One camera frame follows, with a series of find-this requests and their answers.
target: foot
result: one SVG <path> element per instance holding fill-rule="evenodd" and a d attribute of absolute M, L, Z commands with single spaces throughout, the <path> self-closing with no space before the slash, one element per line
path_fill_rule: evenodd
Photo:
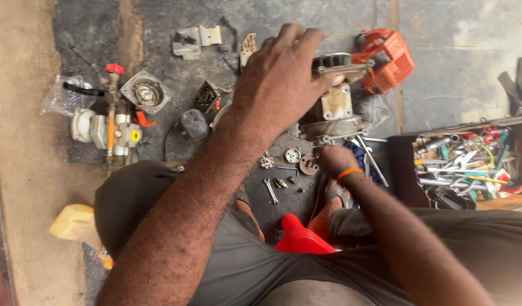
<path fill-rule="evenodd" d="M 240 185 L 240 190 L 241 191 L 245 191 L 243 185 Z M 255 225 L 257 226 L 257 229 L 259 231 L 259 239 L 264 242 L 265 241 L 265 235 L 261 231 L 261 228 L 259 227 L 259 224 L 257 223 L 257 219 L 255 219 L 255 217 L 253 216 L 253 212 L 252 212 L 251 207 L 246 202 L 244 202 L 242 200 L 236 200 L 236 202 L 233 205 L 233 209 L 236 210 L 236 211 L 246 212 L 248 215 L 250 215 L 250 217 L 255 221 Z"/>
<path fill-rule="evenodd" d="M 344 207 L 343 201 L 347 201 L 350 199 L 350 192 L 345 190 L 344 192 L 339 192 L 339 196 L 342 197 L 340 199 L 337 196 L 336 189 L 338 188 L 338 184 L 336 180 L 332 178 L 329 179 L 327 185 L 325 186 L 325 195 L 332 195 L 331 199 L 326 198 L 325 207 L 315 216 L 310 223 L 308 223 L 307 229 L 313 231 L 318 235 L 321 239 L 328 241 L 329 237 L 329 225 L 331 224 L 331 218 L 333 214 L 340 208 Z"/>

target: gray shorts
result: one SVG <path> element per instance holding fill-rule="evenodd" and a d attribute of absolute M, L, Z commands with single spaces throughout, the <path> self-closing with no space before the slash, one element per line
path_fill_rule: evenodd
<path fill-rule="evenodd" d="M 114 259 L 176 177 L 157 162 L 143 161 L 117 171 L 96 191 L 96 228 Z M 522 212 L 412 211 L 498 305 L 522 305 Z M 342 209 L 334 214 L 329 240 L 347 249 L 326 255 L 279 252 L 259 240 L 251 222 L 245 214 L 224 213 L 189 305 L 256 305 L 271 290 L 300 279 L 346 285 L 376 305 L 414 305 L 360 211 Z"/>

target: man's arm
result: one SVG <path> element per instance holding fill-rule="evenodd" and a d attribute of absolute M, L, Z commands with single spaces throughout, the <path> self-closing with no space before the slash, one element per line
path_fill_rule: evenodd
<path fill-rule="evenodd" d="M 203 150 L 139 224 L 99 295 L 99 305 L 186 305 L 208 260 L 223 209 L 257 158 L 329 87 L 311 80 L 323 31 L 286 24 L 255 52 L 233 105 Z"/>
<path fill-rule="evenodd" d="M 356 168 L 347 148 L 321 150 L 321 165 L 331 177 Z M 389 266 L 417 305 L 495 306 L 478 280 L 407 207 L 372 184 L 362 173 L 340 180 L 373 228 Z"/>

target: hand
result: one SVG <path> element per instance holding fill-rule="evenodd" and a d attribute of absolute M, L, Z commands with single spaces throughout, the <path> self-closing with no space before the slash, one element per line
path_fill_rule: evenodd
<path fill-rule="evenodd" d="M 333 179 L 349 168 L 359 168 L 352 150 L 344 146 L 326 145 L 319 148 L 318 163 L 321 169 Z"/>
<path fill-rule="evenodd" d="M 269 133 L 273 139 L 297 122 L 345 77 L 325 73 L 312 80 L 312 59 L 324 37 L 321 29 L 304 31 L 299 24 L 284 24 L 277 38 L 265 40 L 250 57 L 236 86 L 231 115 L 225 117 L 233 118 L 235 124 L 245 123 L 252 131 Z"/>

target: orange lever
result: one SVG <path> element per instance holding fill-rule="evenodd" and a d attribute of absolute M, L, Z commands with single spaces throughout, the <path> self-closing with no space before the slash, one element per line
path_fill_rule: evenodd
<path fill-rule="evenodd" d="M 140 126 L 143 126 L 144 128 L 155 125 L 155 122 L 148 122 L 145 119 L 145 114 L 144 114 L 143 110 L 136 111 L 136 118 L 134 118 L 134 122 L 137 124 L 140 124 Z"/>

